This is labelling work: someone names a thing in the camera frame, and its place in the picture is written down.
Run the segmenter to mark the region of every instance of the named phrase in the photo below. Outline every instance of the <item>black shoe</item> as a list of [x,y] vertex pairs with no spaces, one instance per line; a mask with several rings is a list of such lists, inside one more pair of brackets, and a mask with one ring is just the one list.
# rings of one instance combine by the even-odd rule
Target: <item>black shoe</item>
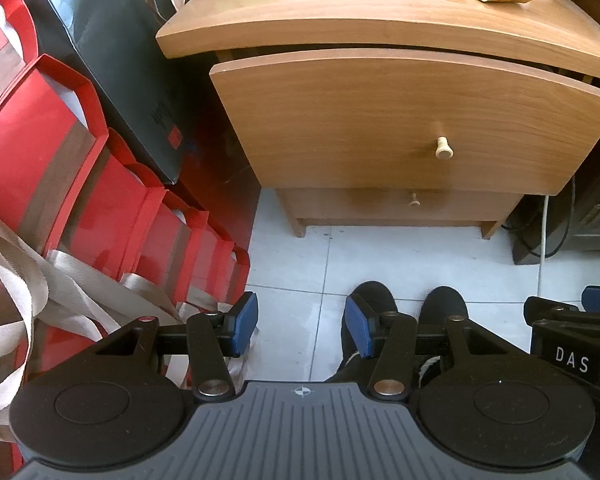
[[[380,282],[365,282],[358,285],[352,294],[358,294],[363,300],[365,300],[376,314],[382,314],[383,312],[397,312],[398,307],[395,304],[394,296],[391,291],[386,288]],[[358,351],[356,344],[353,342],[353,338],[347,328],[347,323],[342,314],[342,325],[340,327],[340,340],[342,342],[342,368],[350,357]]]
[[418,323],[442,325],[446,316],[469,317],[466,303],[460,293],[450,286],[434,288],[424,300]]

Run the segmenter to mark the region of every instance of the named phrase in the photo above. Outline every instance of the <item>drawer knob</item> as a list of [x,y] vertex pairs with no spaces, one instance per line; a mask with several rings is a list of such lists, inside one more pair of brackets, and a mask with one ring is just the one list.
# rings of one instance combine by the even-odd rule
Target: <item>drawer knob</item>
[[420,200],[415,193],[411,193],[411,200],[409,202],[409,207],[418,207],[420,205]]
[[454,156],[454,150],[449,147],[446,137],[438,137],[438,148],[436,149],[437,160],[449,160]]

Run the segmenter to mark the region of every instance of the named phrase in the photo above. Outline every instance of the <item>drawer front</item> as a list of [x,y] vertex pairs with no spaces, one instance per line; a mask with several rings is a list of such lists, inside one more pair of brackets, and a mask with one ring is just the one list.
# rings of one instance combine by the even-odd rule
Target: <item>drawer front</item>
[[477,56],[314,50],[210,75],[263,187],[557,194],[600,136],[600,89]]
[[513,193],[413,189],[281,189],[295,218],[477,224],[506,218],[522,198]]

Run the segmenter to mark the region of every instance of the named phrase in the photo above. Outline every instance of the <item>metal screw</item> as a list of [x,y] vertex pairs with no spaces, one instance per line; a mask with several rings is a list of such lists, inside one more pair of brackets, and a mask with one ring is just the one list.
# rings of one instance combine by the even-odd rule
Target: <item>metal screw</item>
[[404,384],[393,379],[383,379],[374,384],[374,390],[380,395],[398,395],[404,391]]
[[198,391],[207,397],[219,397],[229,391],[229,384],[222,379],[209,379],[198,386]]

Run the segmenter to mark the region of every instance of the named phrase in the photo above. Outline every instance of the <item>gray plastic base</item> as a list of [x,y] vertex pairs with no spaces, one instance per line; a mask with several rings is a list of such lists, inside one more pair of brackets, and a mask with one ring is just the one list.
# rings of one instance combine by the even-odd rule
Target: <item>gray plastic base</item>
[[356,384],[247,384],[196,410],[182,434],[144,462],[62,472],[31,462],[16,480],[586,480],[571,462],[526,474],[466,465],[434,446],[400,404]]

